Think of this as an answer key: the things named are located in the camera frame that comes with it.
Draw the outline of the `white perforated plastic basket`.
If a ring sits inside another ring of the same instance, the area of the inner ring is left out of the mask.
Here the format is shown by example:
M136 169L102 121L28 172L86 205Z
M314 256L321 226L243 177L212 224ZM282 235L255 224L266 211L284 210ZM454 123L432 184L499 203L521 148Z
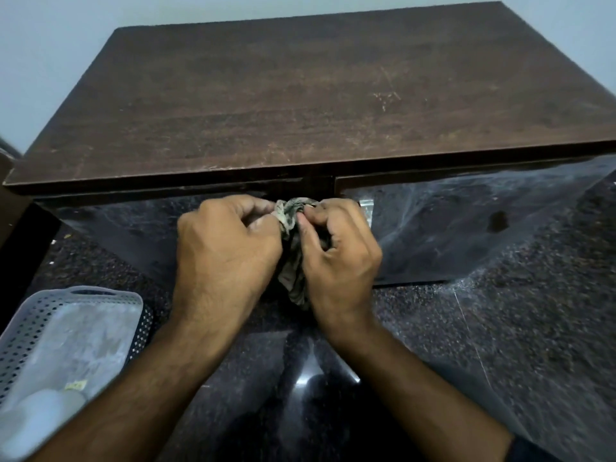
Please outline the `white perforated plastic basket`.
M92 400L145 348L151 310L103 287L29 296L0 335L0 414L41 391Z

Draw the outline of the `person's left forearm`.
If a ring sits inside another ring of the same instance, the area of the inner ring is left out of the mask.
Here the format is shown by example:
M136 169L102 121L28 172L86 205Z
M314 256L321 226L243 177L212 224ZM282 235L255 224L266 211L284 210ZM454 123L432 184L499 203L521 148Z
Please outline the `person's left forearm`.
M145 350L26 462L153 461L255 305L174 304Z

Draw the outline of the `person's left hand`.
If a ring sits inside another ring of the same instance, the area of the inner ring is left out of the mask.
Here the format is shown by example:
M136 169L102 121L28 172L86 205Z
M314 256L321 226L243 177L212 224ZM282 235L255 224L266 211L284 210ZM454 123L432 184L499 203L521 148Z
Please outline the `person's left hand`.
M239 194L205 200L179 218L172 324L215 331L243 325L283 250L281 240L247 227L275 217L274 208L272 201Z

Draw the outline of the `person's right forearm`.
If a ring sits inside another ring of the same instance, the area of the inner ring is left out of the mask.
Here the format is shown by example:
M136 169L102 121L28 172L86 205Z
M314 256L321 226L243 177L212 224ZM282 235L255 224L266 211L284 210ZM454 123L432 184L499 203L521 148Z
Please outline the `person's right forearm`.
M326 335L429 462L504 462L513 434L385 327L369 320Z

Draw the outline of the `dark brown wooden table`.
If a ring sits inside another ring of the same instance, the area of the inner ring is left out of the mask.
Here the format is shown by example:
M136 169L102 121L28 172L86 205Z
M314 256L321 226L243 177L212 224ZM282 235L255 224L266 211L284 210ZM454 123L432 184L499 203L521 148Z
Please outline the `dark brown wooden table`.
M160 283L206 198L367 205L463 278L616 171L616 97L501 2L116 30L5 187Z

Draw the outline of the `grey patterned cloth rag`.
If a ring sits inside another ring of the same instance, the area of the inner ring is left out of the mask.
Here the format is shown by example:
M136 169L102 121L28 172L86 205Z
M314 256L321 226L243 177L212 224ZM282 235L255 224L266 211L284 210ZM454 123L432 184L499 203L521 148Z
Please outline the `grey patterned cloth rag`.
M297 215L303 213L306 207L314 208L318 203L311 198L302 197L277 200L272 212L280 224L283 243L278 281L286 289L289 301L302 311L309 310L311 303L303 271L303 251Z

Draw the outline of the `person's right hand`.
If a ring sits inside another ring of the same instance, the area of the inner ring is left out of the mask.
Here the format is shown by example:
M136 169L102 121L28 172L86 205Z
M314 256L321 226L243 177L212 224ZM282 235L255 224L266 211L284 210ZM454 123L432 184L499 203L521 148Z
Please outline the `person's right hand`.
M304 211L326 211L332 241L301 241L303 271L314 316L331 342L374 324L372 287L382 251L358 202L323 200Z

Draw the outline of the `dark wooden furniture piece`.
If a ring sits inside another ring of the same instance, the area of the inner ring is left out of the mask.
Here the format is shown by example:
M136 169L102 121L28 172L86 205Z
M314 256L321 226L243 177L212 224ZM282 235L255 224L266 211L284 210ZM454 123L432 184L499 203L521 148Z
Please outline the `dark wooden furniture piece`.
M4 186L17 152L0 138L0 335L27 293L60 221Z

